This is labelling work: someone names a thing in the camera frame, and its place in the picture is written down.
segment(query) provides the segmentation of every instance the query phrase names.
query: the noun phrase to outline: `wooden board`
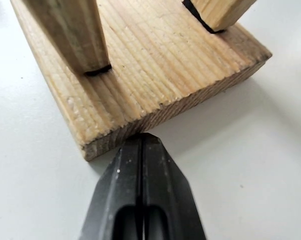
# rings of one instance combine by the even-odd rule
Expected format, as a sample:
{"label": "wooden board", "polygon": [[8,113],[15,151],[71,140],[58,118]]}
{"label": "wooden board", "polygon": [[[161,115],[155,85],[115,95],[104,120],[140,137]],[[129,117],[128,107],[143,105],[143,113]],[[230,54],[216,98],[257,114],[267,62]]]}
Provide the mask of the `wooden board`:
{"label": "wooden board", "polygon": [[90,161],[256,72],[271,53],[240,25],[210,34],[179,0],[99,0],[113,69],[72,73],[21,0],[14,10],[46,82]]}

